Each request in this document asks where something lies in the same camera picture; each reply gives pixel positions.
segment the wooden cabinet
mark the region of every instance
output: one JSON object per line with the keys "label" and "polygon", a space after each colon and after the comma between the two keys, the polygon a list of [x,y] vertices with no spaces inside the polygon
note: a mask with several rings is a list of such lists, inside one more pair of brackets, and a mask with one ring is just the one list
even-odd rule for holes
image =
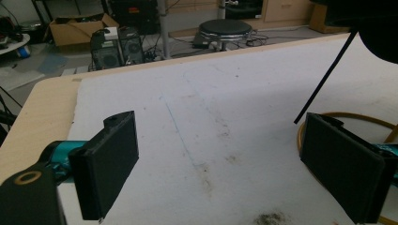
{"label": "wooden cabinet", "polygon": [[[218,10],[219,0],[167,0],[169,15],[181,15],[183,20],[200,21],[200,18],[189,18]],[[266,29],[309,24],[314,4],[310,0],[264,0],[261,18],[244,20],[254,29]]]}

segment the stain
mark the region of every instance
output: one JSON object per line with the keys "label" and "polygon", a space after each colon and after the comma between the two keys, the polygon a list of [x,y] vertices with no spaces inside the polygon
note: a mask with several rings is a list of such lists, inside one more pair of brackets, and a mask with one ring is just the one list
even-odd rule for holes
{"label": "stain", "polygon": [[283,212],[261,214],[254,220],[256,225],[287,225],[288,219]]}
{"label": "stain", "polygon": [[219,138],[227,138],[228,136],[229,136],[229,132],[224,132],[224,133],[217,135],[217,137],[219,137]]}
{"label": "stain", "polygon": [[231,155],[231,156],[229,156],[229,157],[226,157],[225,160],[227,160],[227,161],[228,161],[229,163],[231,163],[231,164],[239,164],[239,162],[240,162],[239,157],[236,157],[236,156],[234,156],[234,155]]}
{"label": "stain", "polygon": [[194,97],[195,97],[195,95],[188,95],[188,96],[184,96],[182,98],[194,98]]}
{"label": "stain", "polygon": [[203,188],[205,190],[205,192],[207,193],[208,197],[211,198],[211,190],[213,189],[213,185],[211,184],[210,180],[208,179],[208,165],[207,164],[201,164],[201,165],[197,165],[195,166],[196,171],[198,171],[199,176],[202,180],[202,185]]}

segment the pencil mark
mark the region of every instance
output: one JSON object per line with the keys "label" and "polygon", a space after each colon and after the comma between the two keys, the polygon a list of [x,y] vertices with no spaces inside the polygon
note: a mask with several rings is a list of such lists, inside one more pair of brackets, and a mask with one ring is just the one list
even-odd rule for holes
{"label": "pencil mark", "polygon": [[221,73],[226,73],[226,71],[220,69],[220,68],[218,67],[218,65],[210,65],[210,66],[213,67],[213,68],[215,68],[217,71],[219,71],[219,72],[221,72]]}
{"label": "pencil mark", "polygon": [[174,115],[173,115],[173,113],[172,113],[172,110],[170,109],[169,104],[168,104],[167,101],[164,99],[164,96],[161,96],[159,99],[163,99],[164,104],[166,105],[167,111],[169,112],[170,117],[172,118],[173,124],[174,124],[174,126],[175,126],[175,128],[176,128],[176,133],[178,134],[178,137],[179,137],[179,139],[181,140],[182,146],[184,147],[185,153],[188,155],[188,158],[190,159],[191,164],[194,165],[194,163],[193,163],[193,158],[192,158],[192,156],[191,156],[191,153],[190,153],[190,151],[188,150],[187,145],[185,144],[185,141],[184,141],[184,138],[183,138],[182,135],[181,135],[181,132],[179,132],[179,128],[178,128],[178,125],[177,125],[177,123],[176,123],[176,119],[174,118]]}

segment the electronic device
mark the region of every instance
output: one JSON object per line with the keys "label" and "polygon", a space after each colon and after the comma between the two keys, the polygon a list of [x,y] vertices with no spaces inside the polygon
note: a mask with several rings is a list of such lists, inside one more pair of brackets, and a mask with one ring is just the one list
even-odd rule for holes
{"label": "electronic device", "polygon": [[325,25],[350,27],[350,36],[298,114],[295,123],[308,110],[329,75],[342,59],[352,40],[357,36],[357,33],[364,46],[372,54],[382,60],[398,64],[398,45],[396,44],[396,34],[398,33],[397,1],[384,0],[375,4],[366,4],[360,0],[311,1],[328,7],[324,21]]}
{"label": "electronic device", "polygon": [[307,113],[304,130],[301,161],[355,224],[377,223],[398,156],[325,115]]}
{"label": "electronic device", "polygon": [[157,0],[110,0],[112,17],[120,26],[134,27],[140,35],[153,35],[159,30]]}
{"label": "electronic device", "polygon": [[193,38],[192,47],[194,49],[208,49],[210,45],[210,41],[204,38],[200,33],[196,33]]}
{"label": "electronic device", "polygon": [[106,40],[119,39],[119,36],[117,34],[117,27],[105,27],[105,29],[109,31],[104,33]]}
{"label": "electronic device", "polygon": [[95,32],[91,37],[91,56],[95,70],[119,68],[124,65],[120,56],[118,39],[110,38],[110,40],[107,40],[106,34],[114,36],[111,31],[102,29]]}
{"label": "electronic device", "polygon": [[145,58],[138,31],[133,27],[121,27],[118,32],[124,65],[143,64]]}
{"label": "electronic device", "polygon": [[225,2],[225,18],[242,20],[261,18],[263,0],[239,0]]}
{"label": "electronic device", "polygon": [[37,163],[10,176],[0,186],[2,224],[67,224],[56,186],[70,176],[83,219],[105,218],[139,153],[134,112],[110,116],[103,125],[88,142],[50,143]]}

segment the floor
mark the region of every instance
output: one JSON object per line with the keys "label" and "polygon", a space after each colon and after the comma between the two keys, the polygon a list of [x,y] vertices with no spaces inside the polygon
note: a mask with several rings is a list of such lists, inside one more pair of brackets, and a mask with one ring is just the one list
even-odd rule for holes
{"label": "floor", "polygon": [[[308,26],[285,27],[272,30],[254,31],[248,40],[236,41],[228,43],[227,49],[230,51],[239,48],[255,48],[262,45],[270,45],[287,41],[295,41],[306,38],[320,38],[334,34],[321,34],[309,29]],[[145,53],[154,53],[154,61],[161,60],[161,38],[159,35],[142,37],[143,49]],[[186,57],[196,54],[214,53],[213,48],[194,49],[192,47],[193,37],[170,37],[170,54],[172,58]],[[23,105],[34,85],[44,79],[59,77],[65,69],[78,68],[82,66],[91,66],[91,53],[61,53],[52,43],[40,43],[30,45],[31,56],[21,59],[15,52],[0,55],[0,68],[12,67],[18,72],[26,72],[29,70],[37,70],[45,74],[45,77],[31,82],[24,86],[9,91],[9,94],[15,98],[19,104]],[[18,114],[21,107],[15,103],[7,93],[0,92],[1,97],[6,105],[14,114]]]}

